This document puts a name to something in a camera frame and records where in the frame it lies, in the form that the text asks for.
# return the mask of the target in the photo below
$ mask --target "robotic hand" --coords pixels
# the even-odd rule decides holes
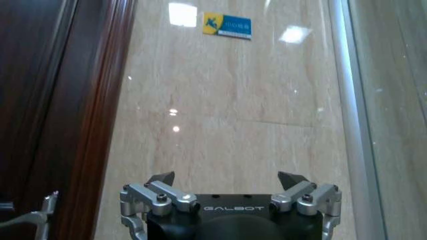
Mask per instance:
[[[282,193],[218,195],[175,189],[174,172],[154,175],[123,187],[122,224],[134,240],[330,240],[341,224],[338,186],[286,172],[278,177]]]

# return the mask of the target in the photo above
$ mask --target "silver metal part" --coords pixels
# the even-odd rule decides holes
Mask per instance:
[[[143,220],[137,216],[122,216],[122,224],[129,227],[133,240],[147,240],[149,236],[145,232]]]
[[[143,202],[143,204],[150,207],[154,215],[166,216],[171,213],[171,199],[167,198],[166,201],[158,201],[158,193],[151,191],[147,187],[142,186],[141,184],[130,184],[127,194],[134,199],[133,203]]]
[[[306,201],[301,197],[298,199],[297,209],[303,215],[317,215],[318,211],[330,215],[339,216],[342,214],[342,191],[333,184],[323,184],[311,193],[313,201]]]
[[[50,235],[50,215],[54,214],[58,198],[59,192],[57,191],[44,197],[40,211],[32,211],[10,221],[0,222],[0,228],[23,223],[35,224],[38,226],[35,240],[47,240]]]
[[[334,234],[334,228],[341,224],[341,216],[323,216],[323,230],[322,230],[322,240],[331,240]]]
[[[149,238],[145,231],[145,222],[138,214],[142,214],[146,221],[150,211],[157,216],[166,216],[171,213],[171,210],[173,200],[169,197],[161,199],[158,193],[141,184],[127,185],[121,192],[122,224],[129,227],[134,240],[147,240]]]
[[[322,239],[330,240],[334,228],[342,221],[342,191],[335,185],[323,184],[310,196],[298,199],[298,212],[309,216],[317,215],[318,211],[323,213]]]
[[[293,204],[305,195],[315,190],[315,184],[309,181],[299,182],[283,193],[271,195],[271,203],[278,207],[278,212],[289,212],[293,208]]]
[[[198,205],[199,203],[195,194],[182,192],[162,181],[151,182],[149,188],[158,194],[166,194],[171,198],[173,203],[179,211],[194,213],[199,210],[201,205]]]

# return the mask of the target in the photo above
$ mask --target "sign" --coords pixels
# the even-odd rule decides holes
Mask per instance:
[[[251,19],[206,12],[203,14],[203,33],[242,39],[253,38]]]

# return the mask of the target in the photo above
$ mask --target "marble wall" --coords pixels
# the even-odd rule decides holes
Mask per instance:
[[[334,239],[355,239],[327,0],[185,3],[195,27],[190,13],[171,24],[170,1],[138,3],[95,239],[130,239],[122,187],[171,170],[201,194],[281,192],[278,171],[338,184]],[[205,35],[205,11],[251,18],[253,40]],[[299,44],[290,26],[309,29]]]
[[[427,1],[351,0],[389,239],[427,239]]]

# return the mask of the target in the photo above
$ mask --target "metal door handle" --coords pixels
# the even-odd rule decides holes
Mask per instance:
[[[35,240],[47,240],[50,233],[50,215],[54,214],[59,192],[54,192],[44,197],[40,211],[32,211],[6,222],[0,222],[0,229],[16,224],[30,223],[38,226],[35,233]]]

